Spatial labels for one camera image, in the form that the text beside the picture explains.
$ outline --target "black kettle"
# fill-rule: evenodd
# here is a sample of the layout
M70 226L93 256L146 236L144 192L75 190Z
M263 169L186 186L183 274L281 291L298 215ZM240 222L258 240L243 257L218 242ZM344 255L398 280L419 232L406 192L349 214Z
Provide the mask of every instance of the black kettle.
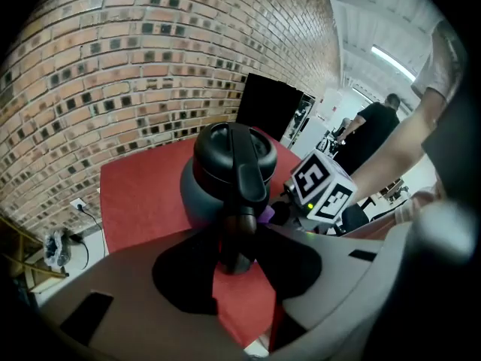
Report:
M214 123L197 137L194 155L180 179L187 217L194 227L222 230L221 260L228 273L243 272L250 261L240 254L245 236L269 202L269 182L277 152L261 132L239 123Z

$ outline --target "power socket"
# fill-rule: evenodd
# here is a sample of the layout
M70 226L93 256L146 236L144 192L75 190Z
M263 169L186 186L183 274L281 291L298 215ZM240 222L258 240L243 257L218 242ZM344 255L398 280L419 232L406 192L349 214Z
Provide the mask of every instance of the power socket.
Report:
M70 202L70 204L75 208L75 210L78 211L78 205L82 206L82 208L85 208L85 206L87 206L87 204L80 198L76 198L74 199L72 202Z

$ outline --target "brick wall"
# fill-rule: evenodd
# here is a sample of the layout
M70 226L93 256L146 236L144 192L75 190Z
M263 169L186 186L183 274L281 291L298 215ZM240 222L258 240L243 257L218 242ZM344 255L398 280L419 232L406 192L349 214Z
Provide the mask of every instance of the brick wall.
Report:
M329 0L42 0L1 70L0 207L78 230L105 163L235 120L251 71L321 98L339 60Z

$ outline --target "black shirt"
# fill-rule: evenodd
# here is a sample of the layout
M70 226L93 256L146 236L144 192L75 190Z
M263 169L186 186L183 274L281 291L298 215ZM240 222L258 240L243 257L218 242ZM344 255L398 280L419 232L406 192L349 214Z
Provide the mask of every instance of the black shirt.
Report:
M369 105L358 115L366 122L346 138L346 145L334 158L349 175L381 147L399 124L396 111L379 102Z

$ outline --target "purple object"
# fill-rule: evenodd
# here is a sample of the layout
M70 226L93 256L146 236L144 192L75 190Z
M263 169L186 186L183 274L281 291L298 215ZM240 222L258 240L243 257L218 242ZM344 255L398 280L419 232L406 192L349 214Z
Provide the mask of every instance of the purple object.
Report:
M275 213L276 211L271 206L267 205L261 215L257 218L257 222L268 223Z

